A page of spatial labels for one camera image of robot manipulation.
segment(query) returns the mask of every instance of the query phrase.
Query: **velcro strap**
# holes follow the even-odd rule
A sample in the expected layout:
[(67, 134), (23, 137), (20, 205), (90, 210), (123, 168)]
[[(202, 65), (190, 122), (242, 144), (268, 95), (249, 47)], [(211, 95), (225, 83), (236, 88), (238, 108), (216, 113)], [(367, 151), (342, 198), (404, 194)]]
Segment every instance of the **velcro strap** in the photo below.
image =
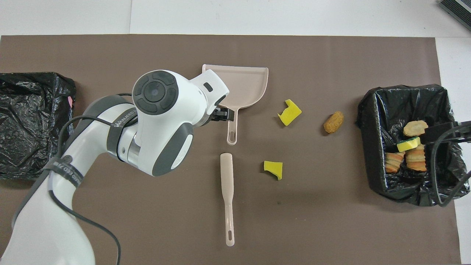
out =
[(82, 183), (83, 175), (73, 165), (59, 157), (52, 157), (44, 166), (70, 181), (76, 188)]
[(121, 138), (122, 131), (125, 125), (138, 115), (136, 108), (130, 108), (124, 111), (110, 126), (108, 131), (108, 139), (106, 140), (106, 149), (116, 158), (121, 160), (118, 156), (118, 145)]

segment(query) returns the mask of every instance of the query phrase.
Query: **white table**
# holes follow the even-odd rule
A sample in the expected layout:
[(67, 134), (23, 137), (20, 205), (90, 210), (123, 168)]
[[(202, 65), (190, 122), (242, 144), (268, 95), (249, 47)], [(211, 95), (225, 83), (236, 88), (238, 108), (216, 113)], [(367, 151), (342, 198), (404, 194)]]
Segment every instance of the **white table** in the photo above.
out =
[[(435, 37), (442, 86), (470, 120), (471, 32), (435, 0), (2, 0), (1, 35), (250, 34)], [(471, 165), (471, 146), (463, 145)], [(462, 263), (471, 263), (471, 196), (455, 201)]]

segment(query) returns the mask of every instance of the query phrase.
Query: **yellow sponge piece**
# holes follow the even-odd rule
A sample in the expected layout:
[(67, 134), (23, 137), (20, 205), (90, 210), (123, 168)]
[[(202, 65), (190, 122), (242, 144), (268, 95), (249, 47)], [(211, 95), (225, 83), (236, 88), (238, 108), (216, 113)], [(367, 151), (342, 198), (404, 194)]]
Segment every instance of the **yellow sponge piece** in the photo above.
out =
[(416, 148), (420, 144), (420, 138), (418, 136), (412, 137), (406, 141), (400, 141), (397, 143), (399, 152), (407, 151)]
[(281, 115), (278, 114), (278, 117), (280, 117), (285, 126), (288, 126), (297, 116), (299, 116), (299, 114), (301, 114), (302, 111), (294, 102), (291, 101), (291, 99), (287, 99), (285, 102), (288, 107), (284, 109)]
[(283, 172), (283, 163), (263, 161), (263, 170), (270, 171), (278, 178), (278, 180), (281, 180), (281, 174)]

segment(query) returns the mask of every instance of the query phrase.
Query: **black plastic bag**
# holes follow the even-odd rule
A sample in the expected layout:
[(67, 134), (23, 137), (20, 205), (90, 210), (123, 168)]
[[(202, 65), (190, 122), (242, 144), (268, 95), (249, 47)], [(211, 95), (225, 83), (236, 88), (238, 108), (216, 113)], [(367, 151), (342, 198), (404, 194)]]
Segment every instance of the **black plastic bag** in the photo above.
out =
[(0, 179), (41, 174), (72, 118), (75, 92), (74, 81), (57, 73), (0, 74)]
[[(430, 170), (418, 172), (402, 163), (396, 174), (384, 168), (385, 152), (397, 152), (396, 144), (409, 137), (403, 135), (410, 121), (424, 120), (429, 127), (454, 121), (448, 92), (433, 84), (420, 87), (394, 86), (371, 89), (358, 105), (356, 124), (361, 129), (366, 173), (370, 188), (396, 202), (419, 206), (436, 205), (430, 182)], [(432, 145), (425, 146), (426, 166), (430, 166)], [(466, 174), (466, 166), (457, 143), (442, 143), (437, 151), (439, 195), (445, 199)], [(470, 192), (461, 187), (454, 199)]]

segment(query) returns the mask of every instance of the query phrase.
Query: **dustpan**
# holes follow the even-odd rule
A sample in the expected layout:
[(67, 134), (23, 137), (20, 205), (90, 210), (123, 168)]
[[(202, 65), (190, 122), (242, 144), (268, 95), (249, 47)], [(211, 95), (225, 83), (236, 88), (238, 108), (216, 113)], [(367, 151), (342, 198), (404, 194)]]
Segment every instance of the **dustpan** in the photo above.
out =
[(234, 111), (234, 121), (227, 124), (227, 143), (237, 143), (237, 113), (259, 101), (268, 82), (268, 68), (243, 66), (203, 65), (203, 73), (213, 70), (229, 88), (229, 95), (220, 103), (221, 106)]

